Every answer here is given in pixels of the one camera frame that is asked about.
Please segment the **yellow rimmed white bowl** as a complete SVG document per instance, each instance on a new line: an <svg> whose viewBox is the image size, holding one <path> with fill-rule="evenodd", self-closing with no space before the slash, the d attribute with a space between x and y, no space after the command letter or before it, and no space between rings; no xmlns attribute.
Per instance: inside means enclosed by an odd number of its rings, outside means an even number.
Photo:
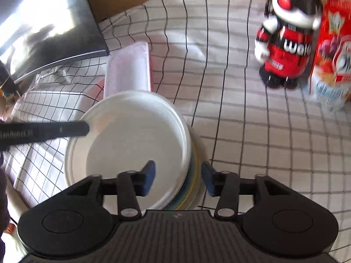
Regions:
<svg viewBox="0 0 351 263"><path fill-rule="evenodd" d="M176 197L176 210L195 210L197 208L203 194L201 177L201 161L193 150L186 180Z"/></svg>

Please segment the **blue white enamel bowl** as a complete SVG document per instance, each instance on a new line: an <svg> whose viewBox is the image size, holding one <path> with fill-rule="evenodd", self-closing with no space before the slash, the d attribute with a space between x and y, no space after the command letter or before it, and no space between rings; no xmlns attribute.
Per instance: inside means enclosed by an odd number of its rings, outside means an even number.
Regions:
<svg viewBox="0 0 351 263"><path fill-rule="evenodd" d="M197 155L196 146L192 141L192 154L189 162L187 176L173 200L164 210L193 210L196 207L197 196L199 193L197 179Z"/></svg>

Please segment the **white paper bowl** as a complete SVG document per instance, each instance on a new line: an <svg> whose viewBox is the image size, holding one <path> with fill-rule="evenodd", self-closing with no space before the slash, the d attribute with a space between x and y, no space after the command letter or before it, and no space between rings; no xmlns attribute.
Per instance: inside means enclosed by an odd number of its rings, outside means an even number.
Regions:
<svg viewBox="0 0 351 263"><path fill-rule="evenodd" d="M192 142L185 120L168 99L122 91L91 107L82 121L89 133L70 138L65 153L68 185L94 174L116 178L152 160L155 179L148 195L138 199L140 209L162 210L172 202L187 177Z"/></svg>

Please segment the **red white rectangular tray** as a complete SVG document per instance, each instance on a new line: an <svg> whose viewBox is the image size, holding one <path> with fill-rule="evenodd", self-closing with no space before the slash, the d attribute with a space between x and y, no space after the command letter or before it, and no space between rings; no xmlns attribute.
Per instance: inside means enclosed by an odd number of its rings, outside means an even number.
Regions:
<svg viewBox="0 0 351 263"><path fill-rule="evenodd" d="M135 42L109 57L104 82L104 98L121 91L152 91L149 45Z"/></svg>

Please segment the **black computer monitor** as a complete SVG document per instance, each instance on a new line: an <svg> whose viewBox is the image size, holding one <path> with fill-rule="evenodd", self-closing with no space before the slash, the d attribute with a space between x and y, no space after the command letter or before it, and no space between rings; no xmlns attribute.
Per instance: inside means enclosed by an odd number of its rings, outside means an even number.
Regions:
<svg viewBox="0 0 351 263"><path fill-rule="evenodd" d="M15 83L108 54L88 0L1 0L1 63Z"/></svg>

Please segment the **white black grid tablecloth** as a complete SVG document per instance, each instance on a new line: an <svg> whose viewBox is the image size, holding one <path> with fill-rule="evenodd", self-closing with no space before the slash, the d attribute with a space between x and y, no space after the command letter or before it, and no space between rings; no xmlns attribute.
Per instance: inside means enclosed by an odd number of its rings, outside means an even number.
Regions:
<svg viewBox="0 0 351 263"><path fill-rule="evenodd" d="M99 24L110 53L150 48L153 89L194 127L218 170L265 173L329 209L340 231L331 254L350 262L350 110L261 82L253 49L263 0L150 0ZM21 121L79 119L102 100L108 57L41 72L12 112ZM68 140L10 148L1 164L34 206L67 187Z"/></svg>

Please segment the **red Calbee granola bag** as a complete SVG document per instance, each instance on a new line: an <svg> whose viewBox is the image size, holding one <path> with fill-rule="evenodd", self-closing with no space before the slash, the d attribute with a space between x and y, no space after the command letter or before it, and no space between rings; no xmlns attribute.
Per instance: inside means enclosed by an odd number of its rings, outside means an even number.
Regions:
<svg viewBox="0 0 351 263"><path fill-rule="evenodd" d="M309 92L329 110L350 103L349 0L327 0L324 5Z"/></svg>

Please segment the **red panda robot figurine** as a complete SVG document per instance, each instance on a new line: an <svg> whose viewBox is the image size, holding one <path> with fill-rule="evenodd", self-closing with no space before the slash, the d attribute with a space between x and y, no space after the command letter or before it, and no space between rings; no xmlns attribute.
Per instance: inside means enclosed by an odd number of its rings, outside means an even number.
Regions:
<svg viewBox="0 0 351 263"><path fill-rule="evenodd" d="M267 87L297 87L309 63L322 12L321 0L266 0L254 54L262 64L259 75Z"/></svg>

